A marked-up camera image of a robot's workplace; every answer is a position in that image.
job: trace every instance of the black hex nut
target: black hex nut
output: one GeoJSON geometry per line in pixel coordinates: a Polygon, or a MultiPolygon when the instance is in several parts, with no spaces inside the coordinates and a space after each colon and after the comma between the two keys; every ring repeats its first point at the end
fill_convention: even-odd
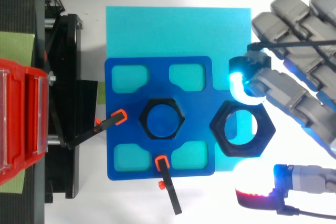
{"type": "Polygon", "coordinates": [[[276,131],[262,104],[252,106],[237,101],[225,101],[212,119],[210,128],[222,152],[228,157],[259,157],[276,131]],[[224,125],[228,117],[239,110],[249,111],[258,123],[254,138],[242,145],[230,143],[224,133],[224,125]]]}
{"type": "Polygon", "coordinates": [[[184,122],[184,115],[182,114],[182,111],[180,109],[180,107],[177,105],[176,101],[173,98],[152,98],[148,101],[148,103],[146,104],[146,106],[143,108],[140,116],[139,116],[139,121],[141,126],[143,127],[143,129],[145,130],[146,134],[148,135],[148,137],[150,139],[153,140],[171,140],[174,139],[178,133],[178,131],[180,130],[183,122],[184,122]],[[147,116],[149,114],[149,112],[151,111],[151,109],[157,105],[160,104],[165,104],[168,105],[170,107],[172,107],[178,114],[178,118],[179,118],[179,125],[176,129],[176,131],[171,134],[170,136],[165,136],[165,137],[159,137],[159,136],[155,136],[148,128],[147,125],[147,116]]]}

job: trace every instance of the red light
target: red light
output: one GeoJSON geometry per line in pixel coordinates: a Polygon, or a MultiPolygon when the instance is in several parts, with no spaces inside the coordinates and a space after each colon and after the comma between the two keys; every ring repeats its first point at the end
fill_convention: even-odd
{"type": "Polygon", "coordinates": [[[268,196],[269,196],[269,194],[268,194],[268,195],[261,195],[261,194],[247,194],[247,193],[243,193],[243,192],[241,192],[241,191],[239,191],[239,190],[236,190],[236,192],[239,193],[239,194],[243,194],[243,195],[251,196],[251,197],[268,197],[268,196]]]}

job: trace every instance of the green tape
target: green tape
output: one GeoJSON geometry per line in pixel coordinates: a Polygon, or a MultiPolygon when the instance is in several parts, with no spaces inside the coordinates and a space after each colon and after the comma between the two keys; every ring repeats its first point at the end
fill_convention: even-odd
{"type": "Polygon", "coordinates": [[[0,31],[0,58],[30,66],[34,34],[7,33],[0,31]]]}
{"type": "Polygon", "coordinates": [[[25,170],[19,172],[13,179],[0,186],[0,193],[21,194],[25,181],[25,170]]]}
{"type": "Polygon", "coordinates": [[[98,98],[97,103],[99,105],[106,104],[106,98],[105,98],[105,82],[99,81],[98,82],[98,98]]]}
{"type": "MultiPolygon", "coordinates": [[[[0,58],[30,66],[34,46],[34,34],[19,34],[0,31],[0,58]]],[[[25,170],[0,186],[0,193],[22,194],[25,170]]]]}

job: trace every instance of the black bracket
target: black bracket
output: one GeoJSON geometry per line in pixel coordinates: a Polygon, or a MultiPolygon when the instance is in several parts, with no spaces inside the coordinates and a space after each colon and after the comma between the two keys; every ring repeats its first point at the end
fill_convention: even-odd
{"type": "Polygon", "coordinates": [[[157,169],[161,172],[163,183],[164,183],[162,184],[162,182],[161,183],[159,182],[159,186],[161,184],[160,186],[161,189],[164,189],[164,188],[167,189],[175,214],[176,215],[181,214],[182,213],[181,206],[179,203],[179,199],[177,198],[177,195],[176,195],[172,177],[170,176],[170,173],[169,173],[167,159],[164,157],[158,157],[156,158],[155,161],[157,161],[157,166],[158,166],[157,169]]]}

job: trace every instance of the black metal frame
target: black metal frame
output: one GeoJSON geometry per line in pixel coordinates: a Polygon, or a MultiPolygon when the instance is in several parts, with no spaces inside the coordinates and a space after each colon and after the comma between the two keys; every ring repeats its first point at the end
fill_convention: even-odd
{"type": "Polygon", "coordinates": [[[53,193],[75,198],[79,186],[79,146],[69,150],[67,142],[94,127],[97,81],[80,77],[79,17],[58,16],[52,30],[46,30],[46,53],[56,82],[49,94],[49,134],[56,135],[59,145],[49,145],[45,157],[45,203],[53,193]]]}

